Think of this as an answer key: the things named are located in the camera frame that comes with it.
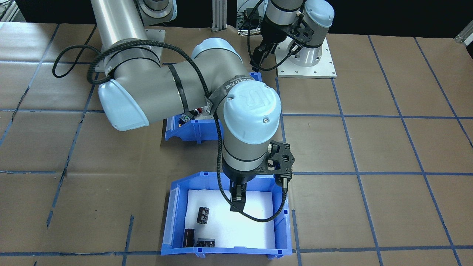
wire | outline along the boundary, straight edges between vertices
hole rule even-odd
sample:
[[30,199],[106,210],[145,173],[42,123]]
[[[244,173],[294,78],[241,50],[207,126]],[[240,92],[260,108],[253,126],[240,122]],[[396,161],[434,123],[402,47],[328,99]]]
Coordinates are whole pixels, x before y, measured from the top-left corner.
[[282,190],[282,199],[281,199],[281,205],[279,206],[279,209],[271,217],[266,218],[266,219],[255,218],[255,217],[243,212],[238,207],[236,207],[230,201],[230,199],[227,197],[227,195],[225,194],[225,191],[223,190],[223,186],[222,186],[221,176],[220,176],[220,169],[221,169],[221,165],[222,165],[222,147],[223,147],[222,132],[220,130],[220,123],[219,123],[219,118],[217,116],[217,113],[214,113],[213,118],[214,118],[214,121],[215,121],[215,126],[217,127],[217,136],[219,138],[219,148],[218,148],[218,153],[217,153],[217,182],[219,184],[220,193],[222,193],[222,196],[225,198],[225,200],[228,202],[228,204],[230,204],[230,206],[232,206],[237,212],[239,212],[240,214],[242,214],[246,218],[249,218],[249,219],[251,219],[253,221],[256,221],[256,222],[269,222],[269,221],[274,220],[281,213],[282,209],[284,209],[284,204],[285,204],[286,198],[287,198],[287,193],[284,190]]
[[163,48],[166,48],[166,49],[173,50],[173,51],[177,52],[178,54],[180,54],[181,56],[183,56],[190,63],[190,65],[194,68],[194,70],[197,73],[197,76],[199,76],[199,80],[200,80],[200,82],[202,84],[202,87],[203,87],[203,90],[205,92],[205,97],[210,96],[210,92],[209,92],[207,84],[204,80],[204,77],[202,76],[202,73],[201,73],[200,69],[197,67],[197,65],[195,64],[195,62],[181,48],[179,48],[177,46],[174,46],[172,44],[167,44],[167,43],[158,42],[158,41],[148,41],[148,40],[129,41],[129,42],[122,43],[122,44],[119,44],[117,46],[114,46],[114,47],[108,49],[107,51],[101,53],[98,57],[96,57],[94,59],[94,61],[89,66],[89,69],[87,71],[87,80],[89,81],[89,83],[98,85],[98,84],[107,82],[110,79],[112,79],[112,76],[110,76],[110,74],[109,74],[101,80],[93,80],[93,73],[95,72],[95,67],[105,57],[107,57],[111,54],[114,54],[114,53],[119,53],[121,51],[124,51],[126,49],[129,49],[129,48],[132,48],[132,47],[135,47],[135,46],[140,46],[140,45],[163,47]]
[[[150,46],[163,47],[163,48],[170,49],[170,50],[173,50],[175,52],[178,52],[181,56],[183,56],[190,63],[190,65],[197,72],[197,75],[199,76],[199,79],[200,79],[200,82],[202,84],[203,90],[205,92],[205,96],[206,97],[210,96],[210,92],[208,90],[207,84],[206,84],[206,82],[205,82],[205,80],[202,76],[202,73],[201,73],[200,69],[197,67],[195,62],[181,48],[179,48],[177,46],[174,46],[174,45],[171,45],[171,44],[158,42],[158,41],[145,41],[145,40],[129,41],[129,42],[119,44],[119,45],[117,45],[113,48],[108,49],[107,51],[101,53],[98,57],[96,57],[94,59],[94,61],[91,63],[91,65],[90,65],[90,67],[87,71],[87,80],[92,84],[100,84],[100,83],[109,81],[111,79],[110,75],[108,75],[107,77],[105,77],[104,79],[101,79],[101,80],[93,80],[92,79],[92,74],[94,72],[95,66],[100,61],[102,61],[105,57],[107,57],[107,56],[109,56],[113,53],[119,53],[123,50],[129,49],[131,47],[138,46],[138,45],[150,45]],[[282,190],[282,199],[281,199],[282,201],[281,201],[281,205],[280,205],[279,209],[277,210],[277,212],[275,214],[273,214],[271,217],[266,218],[266,219],[258,219],[258,218],[255,218],[255,217],[251,216],[251,215],[248,215],[247,213],[245,213],[242,210],[240,210],[239,208],[237,208],[228,199],[227,195],[225,195],[225,192],[224,192],[223,187],[222,187],[221,176],[220,176],[220,169],[221,169],[221,164],[222,164],[221,160],[222,160],[223,138],[222,138],[222,132],[220,130],[219,118],[218,118],[217,114],[214,113],[213,117],[214,117],[214,120],[215,120],[215,126],[217,128],[217,135],[218,135],[218,139],[219,139],[219,147],[218,147],[218,153],[217,153],[217,182],[219,184],[220,192],[222,193],[223,197],[228,202],[228,204],[230,204],[233,208],[235,208],[243,216],[245,216],[245,217],[247,217],[247,218],[249,218],[253,221],[256,221],[256,222],[269,222],[269,221],[272,221],[274,218],[276,218],[281,213],[282,209],[284,208],[284,204],[285,204],[286,198],[287,198],[287,193],[284,190]]]
[[[59,55],[58,57],[56,58],[56,61],[54,61],[54,65],[53,65],[53,76],[57,77],[57,78],[63,78],[67,75],[69,75],[69,73],[72,71],[72,69],[74,69],[74,67],[76,66],[77,62],[79,62],[79,57],[82,55],[82,53],[84,52],[85,49],[90,49],[92,51],[94,51],[95,53],[97,54],[100,54],[100,51],[98,49],[96,49],[95,47],[93,46],[90,46],[90,45],[87,45],[90,41],[90,39],[92,38],[92,36],[94,35],[94,32],[95,30],[97,29],[97,25],[94,26],[94,28],[92,29],[92,32],[90,33],[89,37],[87,38],[86,42],[84,43],[84,45],[73,45],[73,46],[69,46],[67,47],[66,49],[64,49]],[[67,70],[66,73],[62,74],[62,75],[58,75],[56,73],[56,68],[59,64],[59,60],[61,60],[62,56],[64,56],[65,53],[67,53],[68,51],[72,50],[72,49],[77,49],[77,48],[81,48],[79,54],[77,55],[76,57],[76,60],[74,60],[74,63],[72,64],[72,66],[69,68],[69,70]]]
[[[264,0],[259,0],[258,3],[255,5],[255,7],[253,8],[253,10],[251,11],[250,15],[248,16],[248,19],[249,20],[252,20],[253,17],[254,17],[254,13],[255,13],[255,10],[258,9],[258,7],[261,5],[261,3],[263,2]],[[286,61],[292,54],[291,52],[289,52],[286,57],[284,57],[279,63],[277,63],[275,66],[273,67],[270,67],[270,68],[263,68],[261,67],[261,64],[263,62],[260,62],[260,64],[257,64],[254,59],[253,59],[253,55],[251,54],[251,47],[250,47],[250,28],[248,28],[248,35],[247,35],[247,40],[246,40],[246,46],[248,48],[248,54],[250,56],[250,60],[251,60],[251,63],[253,63],[254,65],[258,66],[258,69],[259,70],[262,70],[262,71],[271,71],[277,67],[279,67],[280,65],[282,65],[282,63],[284,63],[284,61]]]
[[240,8],[245,5],[249,0],[246,0],[243,4],[241,4]]

black capacitor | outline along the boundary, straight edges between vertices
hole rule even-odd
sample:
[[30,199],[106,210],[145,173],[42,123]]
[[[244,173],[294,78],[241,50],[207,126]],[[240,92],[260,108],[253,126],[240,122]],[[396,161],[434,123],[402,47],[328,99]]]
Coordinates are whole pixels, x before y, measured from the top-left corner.
[[197,239],[197,247],[199,247],[199,248],[214,248],[215,247],[215,239],[199,238],[199,239]]
[[209,218],[209,209],[206,207],[200,207],[199,213],[197,214],[197,223],[207,224]]
[[184,229],[184,241],[182,243],[183,248],[193,247],[194,246],[194,229],[187,228]]

blue plastic bin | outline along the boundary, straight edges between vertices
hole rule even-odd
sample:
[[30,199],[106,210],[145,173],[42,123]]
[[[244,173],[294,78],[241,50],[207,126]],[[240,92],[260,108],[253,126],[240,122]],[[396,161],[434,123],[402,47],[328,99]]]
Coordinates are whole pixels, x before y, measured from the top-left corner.
[[[257,81],[261,80],[261,73],[251,72],[250,76]],[[215,129],[215,121],[213,119],[191,120],[182,126],[179,126],[180,115],[176,115],[167,119],[166,133],[164,139],[168,141],[172,137],[178,137],[183,141],[197,141],[201,144],[202,141],[216,141],[218,140],[217,130]]]
[[[221,173],[223,187],[229,187],[230,179]],[[185,215],[187,211],[187,196],[189,189],[218,190],[217,173],[200,172],[174,181],[171,184],[169,204],[167,206],[166,225],[164,229],[161,255],[195,253],[198,257],[205,257],[207,253],[221,254],[264,254],[268,259],[283,257],[292,254],[289,204],[286,200],[281,214],[274,219],[275,249],[264,248],[183,248]],[[247,183],[247,191],[264,191],[272,193],[273,211],[277,211],[281,204],[281,187],[276,185],[273,176],[256,176]]]

white foam insert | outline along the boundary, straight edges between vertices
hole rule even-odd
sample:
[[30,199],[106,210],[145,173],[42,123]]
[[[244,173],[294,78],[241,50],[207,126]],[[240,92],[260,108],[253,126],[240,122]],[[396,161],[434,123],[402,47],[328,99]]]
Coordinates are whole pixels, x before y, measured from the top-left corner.
[[[207,224],[197,223],[200,207],[209,208]],[[247,191],[244,212],[256,218],[273,215],[271,192]],[[231,212],[219,190],[189,190],[185,228],[194,228],[194,245],[199,238],[215,239],[216,248],[275,248],[274,222],[255,222]]]

robotic arm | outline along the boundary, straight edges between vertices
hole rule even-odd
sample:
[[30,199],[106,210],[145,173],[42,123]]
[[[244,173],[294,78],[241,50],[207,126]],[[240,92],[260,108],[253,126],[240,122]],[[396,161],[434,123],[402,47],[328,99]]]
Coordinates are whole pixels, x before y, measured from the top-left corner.
[[250,55],[253,70],[262,69],[264,59],[287,37],[293,41],[283,61],[295,55],[291,57],[295,64],[315,65],[333,17],[333,8],[325,0],[270,0],[261,23],[263,40]]
[[[139,0],[148,8],[164,2]],[[225,131],[222,166],[231,179],[231,210],[243,210],[246,183],[257,174],[274,174],[287,193],[294,157],[288,144],[271,141],[281,114],[279,96],[248,75],[228,42],[207,39],[196,46],[193,60],[162,66],[133,0],[92,0],[92,6],[107,50],[101,54],[106,74],[113,76],[99,86],[113,127],[130,130],[209,105]]]

